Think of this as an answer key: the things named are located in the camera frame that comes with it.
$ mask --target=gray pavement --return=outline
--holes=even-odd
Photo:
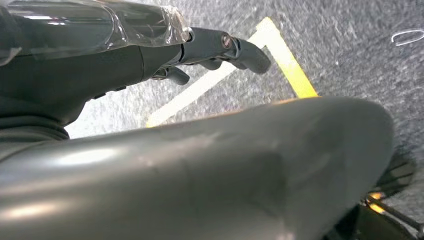
[[[405,46],[390,42],[396,32],[424,29],[423,1],[146,2],[178,7],[193,27],[223,30],[245,39],[256,31],[255,26],[263,18],[270,17],[319,95],[351,96],[381,103],[395,120],[396,144],[410,151],[419,166],[414,184],[389,203],[424,222],[424,39]],[[191,83],[207,72],[198,66],[186,66],[184,70],[192,77]],[[166,80],[149,80],[110,92],[88,102],[80,118],[66,129],[72,138],[79,138],[144,128],[151,113],[186,87]],[[168,123],[294,96],[275,62],[264,75],[236,70]]]

